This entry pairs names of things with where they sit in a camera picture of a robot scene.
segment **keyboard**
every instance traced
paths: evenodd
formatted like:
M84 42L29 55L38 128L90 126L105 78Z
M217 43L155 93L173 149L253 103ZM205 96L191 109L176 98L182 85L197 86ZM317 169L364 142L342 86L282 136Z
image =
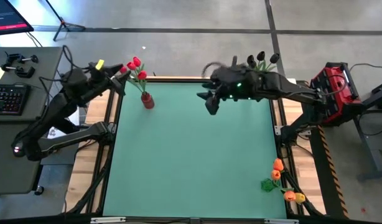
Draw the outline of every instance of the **keyboard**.
M0 85L0 115L21 115L30 86Z

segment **concrete floor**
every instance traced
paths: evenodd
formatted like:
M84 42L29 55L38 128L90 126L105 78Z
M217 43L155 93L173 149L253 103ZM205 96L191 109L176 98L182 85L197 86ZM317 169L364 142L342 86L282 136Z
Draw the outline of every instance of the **concrete floor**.
M57 18L42 0L10 2L32 25L58 25ZM256 55L261 50L270 54L278 48L282 55L282 65L278 70L284 72L286 77L298 80L311 79L326 62L382 65L382 32L378 32L382 31L382 0L50 2L66 21L87 27L169 29L159 33L143 30L62 32L57 42L52 41L54 32L33 32L44 46L68 45L77 65L100 58L105 59L107 64L126 63L137 55L146 63L150 74L199 76L208 62L229 64L233 55L246 61L250 54ZM266 6L272 7L273 21L268 19ZM278 34L272 32L273 24ZM218 33L217 30L180 33L176 29L240 30L237 34L229 31ZM313 32L301 34L298 32L301 30L316 30L321 35L311 35ZM33 43L25 34L13 34L0 36L0 46L30 47ZM68 68L68 63L63 60L59 70L65 72ZM359 94L366 96L372 88L382 83L382 70L355 67L352 77ZM370 165L354 124L326 129L325 133L350 218L382 222L382 179L364 183L356 180L356 176L367 172ZM46 193L41 200L37 198L33 206L24 206L34 199L33 195L0 198L0 219L59 213L66 189L63 186L68 184L70 169L53 166L46 169L43 178L56 174L60 178L45 183Z

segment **computer screen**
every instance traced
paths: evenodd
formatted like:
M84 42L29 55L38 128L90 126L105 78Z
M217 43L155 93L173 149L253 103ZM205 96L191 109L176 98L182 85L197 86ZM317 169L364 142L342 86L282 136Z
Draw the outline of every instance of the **computer screen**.
M0 35L34 31L8 0L0 0Z

